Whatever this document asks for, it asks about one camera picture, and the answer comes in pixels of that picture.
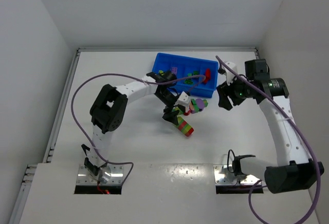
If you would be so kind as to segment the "multicolour lego brick stack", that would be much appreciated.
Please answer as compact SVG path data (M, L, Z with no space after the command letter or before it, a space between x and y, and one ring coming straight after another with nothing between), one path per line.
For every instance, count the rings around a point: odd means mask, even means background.
M194 128L186 122L181 116L177 117L178 124L175 127L186 137L190 137L193 132Z

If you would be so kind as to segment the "red lego brick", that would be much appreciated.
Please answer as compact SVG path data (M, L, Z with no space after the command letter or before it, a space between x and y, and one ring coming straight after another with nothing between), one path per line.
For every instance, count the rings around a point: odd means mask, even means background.
M204 79L203 83L204 84L207 84L210 81L210 79L211 79L211 70L210 70L210 68L207 68L205 70L204 75L205 75L205 79Z

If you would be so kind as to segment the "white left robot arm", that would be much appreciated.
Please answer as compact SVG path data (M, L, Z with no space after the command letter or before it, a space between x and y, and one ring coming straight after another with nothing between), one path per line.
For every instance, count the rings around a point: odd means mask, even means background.
M165 105L162 118L174 125L178 125L178 114L185 109L179 103L183 95L174 95L169 90L178 82L177 76L170 71L149 72L141 79L130 79L132 82L125 85L105 84L101 88L89 111L93 125L92 136L81 125L78 126L90 142L90 146L83 144L82 148L85 153L84 165L93 176L99 177L101 170L110 164L105 155L129 104L148 95L155 95Z

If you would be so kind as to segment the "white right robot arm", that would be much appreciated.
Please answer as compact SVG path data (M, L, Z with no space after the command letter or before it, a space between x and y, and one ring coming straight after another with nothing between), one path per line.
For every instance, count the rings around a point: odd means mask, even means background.
M319 186L324 167L315 159L295 124L284 80L271 78L265 59L246 61L244 75L237 73L232 62L219 60L219 63L218 72L226 77L216 88L219 107L231 110L246 99L254 99L266 118L277 155L274 165L255 155L235 156L232 173L262 179L274 194L306 190L313 184Z

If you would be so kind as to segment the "flower and butterfly lego assembly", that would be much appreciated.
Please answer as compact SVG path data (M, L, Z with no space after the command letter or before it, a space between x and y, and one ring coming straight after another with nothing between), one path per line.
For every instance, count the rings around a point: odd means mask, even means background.
M191 102L186 108L185 112L182 112L178 107L173 108L173 111L178 111L178 115L188 116L189 114L195 114L203 111L208 106L208 101L206 99L191 99Z

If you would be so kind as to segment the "blue compartment tray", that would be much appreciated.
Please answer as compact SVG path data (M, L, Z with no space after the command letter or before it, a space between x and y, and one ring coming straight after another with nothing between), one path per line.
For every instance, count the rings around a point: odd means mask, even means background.
M211 98L213 92L217 87L217 77L218 77L218 62L211 60L204 60L192 57L186 57L181 55L158 53L153 65L152 71L158 73L159 70L170 71L172 67L177 67L176 77L178 79L187 77L187 73L193 71L199 71L199 74L204 75L205 70L210 68L211 79L207 84L203 82L198 84L196 87L193 85L184 84L184 80L178 82L174 85L174 89L178 92L189 91L191 95L198 97Z

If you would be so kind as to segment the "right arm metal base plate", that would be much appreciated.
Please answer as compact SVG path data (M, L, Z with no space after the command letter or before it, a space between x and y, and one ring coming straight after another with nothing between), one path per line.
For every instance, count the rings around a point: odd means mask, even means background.
M252 186L259 179L253 175L235 176L232 165L216 164L213 166L214 180L216 186Z

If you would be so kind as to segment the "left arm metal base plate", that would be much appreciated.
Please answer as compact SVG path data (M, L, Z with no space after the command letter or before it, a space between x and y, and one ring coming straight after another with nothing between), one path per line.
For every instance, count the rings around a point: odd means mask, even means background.
M118 186L123 183L123 167L108 164L101 167L95 176L86 166L80 165L76 185L96 186L99 182L101 186Z

